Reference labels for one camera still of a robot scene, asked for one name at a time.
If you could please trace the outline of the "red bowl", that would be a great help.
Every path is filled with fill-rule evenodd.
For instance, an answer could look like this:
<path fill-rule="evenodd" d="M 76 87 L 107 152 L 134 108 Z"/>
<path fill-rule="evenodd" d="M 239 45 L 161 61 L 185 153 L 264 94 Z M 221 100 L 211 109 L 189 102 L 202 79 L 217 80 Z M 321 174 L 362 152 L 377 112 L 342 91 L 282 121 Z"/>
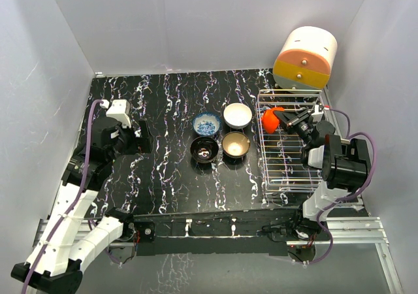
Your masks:
<path fill-rule="evenodd" d="M 275 132 L 275 130 L 277 130 L 277 128 L 280 125 L 280 121 L 276 117 L 276 115 L 273 114 L 272 109 L 273 108 L 265 110 L 265 112 L 264 112 L 264 114 L 261 118 L 263 128 L 268 134 L 273 134 Z"/>

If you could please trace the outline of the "black glossy bowl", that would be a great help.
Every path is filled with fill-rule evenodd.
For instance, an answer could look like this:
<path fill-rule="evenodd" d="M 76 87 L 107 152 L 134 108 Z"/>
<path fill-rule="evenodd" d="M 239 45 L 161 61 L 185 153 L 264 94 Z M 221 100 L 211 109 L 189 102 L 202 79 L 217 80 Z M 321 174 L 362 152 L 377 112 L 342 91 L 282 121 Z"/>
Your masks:
<path fill-rule="evenodd" d="M 197 163 L 211 163 L 218 155 L 219 146 L 212 137 L 201 136 L 191 143 L 190 152 Z"/>

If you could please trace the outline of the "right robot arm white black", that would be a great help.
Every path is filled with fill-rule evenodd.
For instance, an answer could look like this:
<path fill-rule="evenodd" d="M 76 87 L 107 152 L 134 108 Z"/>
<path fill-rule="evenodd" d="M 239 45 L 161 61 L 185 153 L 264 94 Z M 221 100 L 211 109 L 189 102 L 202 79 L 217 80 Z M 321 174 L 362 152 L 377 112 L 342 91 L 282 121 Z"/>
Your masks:
<path fill-rule="evenodd" d="M 327 120 L 314 121 L 312 111 L 286 112 L 273 108 L 276 127 L 297 134 L 305 143 L 301 162 L 305 167 L 320 171 L 321 181 L 313 194 L 304 201 L 286 222 L 271 222 L 271 233 L 294 235 L 304 240 L 322 230 L 330 211 L 338 203 L 351 200 L 372 175 L 372 163 L 367 142 L 352 138 L 344 141 Z"/>

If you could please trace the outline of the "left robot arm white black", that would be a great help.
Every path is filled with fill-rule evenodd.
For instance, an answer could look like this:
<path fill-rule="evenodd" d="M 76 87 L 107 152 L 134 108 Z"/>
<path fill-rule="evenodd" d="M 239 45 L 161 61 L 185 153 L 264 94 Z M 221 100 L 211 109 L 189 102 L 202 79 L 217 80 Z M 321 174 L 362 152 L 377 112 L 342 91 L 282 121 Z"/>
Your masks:
<path fill-rule="evenodd" d="M 152 151 L 147 121 L 140 120 L 139 127 L 136 134 L 114 118 L 88 122 L 86 139 L 74 149 L 61 178 L 48 223 L 31 255 L 13 266 L 13 279 L 45 293 L 75 293 L 85 270 L 112 242 L 139 240 L 132 213 L 120 208 L 110 209 L 85 237 L 76 240 L 87 210 L 112 174 L 114 161 Z"/>

